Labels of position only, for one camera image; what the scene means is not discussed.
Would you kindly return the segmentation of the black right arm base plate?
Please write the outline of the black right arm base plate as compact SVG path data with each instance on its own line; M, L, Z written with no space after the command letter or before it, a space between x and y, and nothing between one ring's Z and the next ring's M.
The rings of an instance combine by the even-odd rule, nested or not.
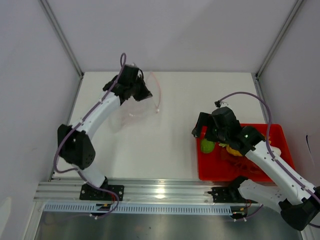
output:
M229 186L212 187L209 191L205 191L205 193L211 195L214 203L257 203L252 199L243 198L237 188Z

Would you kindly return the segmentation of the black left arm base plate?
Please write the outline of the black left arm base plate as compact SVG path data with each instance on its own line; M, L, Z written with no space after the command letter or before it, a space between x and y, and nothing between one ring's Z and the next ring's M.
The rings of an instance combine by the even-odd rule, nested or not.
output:
M108 185L108 191L114 192L118 195L120 201L123 200L125 186L124 185ZM97 190L88 184L81 186L79 199L82 201L116 201L116 197L105 191Z

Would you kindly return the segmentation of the clear zip top bag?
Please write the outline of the clear zip top bag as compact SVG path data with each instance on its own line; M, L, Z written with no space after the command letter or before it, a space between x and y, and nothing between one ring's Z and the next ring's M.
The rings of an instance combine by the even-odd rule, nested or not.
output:
M152 97L142 101L135 101L134 98L125 101L108 118L112 132L117 133L126 127L144 123L160 112L162 90L156 74L152 71L148 72L145 83Z

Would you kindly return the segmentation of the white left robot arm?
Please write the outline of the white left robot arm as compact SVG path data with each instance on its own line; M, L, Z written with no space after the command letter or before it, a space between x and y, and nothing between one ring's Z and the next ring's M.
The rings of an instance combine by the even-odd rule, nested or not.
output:
M59 173L72 167L92 183L97 200L108 196L107 178L193 180L192 136L210 73L87 72L71 123L58 129Z

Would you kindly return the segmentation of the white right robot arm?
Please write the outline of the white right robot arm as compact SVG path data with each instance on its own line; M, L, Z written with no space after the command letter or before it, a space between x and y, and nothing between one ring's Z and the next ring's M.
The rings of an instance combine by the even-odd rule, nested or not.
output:
M206 127L205 139L227 144L256 164L279 190L237 177L228 189L234 202L253 200L276 212L293 229L302 231L320 212L320 189L301 177L270 147L267 137L252 125L241 126L234 112L220 107L200 113L195 130Z

